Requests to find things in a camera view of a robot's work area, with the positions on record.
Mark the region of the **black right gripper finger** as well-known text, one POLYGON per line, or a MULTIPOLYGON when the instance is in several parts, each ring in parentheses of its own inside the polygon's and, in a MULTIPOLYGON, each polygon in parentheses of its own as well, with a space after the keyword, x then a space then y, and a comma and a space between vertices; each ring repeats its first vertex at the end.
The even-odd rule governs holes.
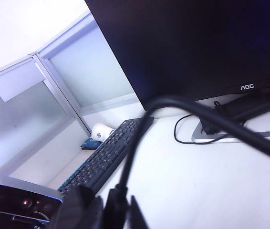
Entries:
POLYGON ((131 196, 131 204, 128 211, 128 227, 130 229, 149 228, 135 196, 131 196))

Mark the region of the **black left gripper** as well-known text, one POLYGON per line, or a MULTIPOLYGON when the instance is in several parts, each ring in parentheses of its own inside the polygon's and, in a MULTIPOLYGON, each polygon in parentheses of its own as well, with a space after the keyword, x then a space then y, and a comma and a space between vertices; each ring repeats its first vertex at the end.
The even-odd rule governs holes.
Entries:
MULTIPOLYGON (((103 200, 92 189, 78 186, 64 198, 52 229, 101 229, 103 227, 103 200)), ((0 229, 46 229, 47 226, 12 220, 13 216, 0 213, 0 229)))

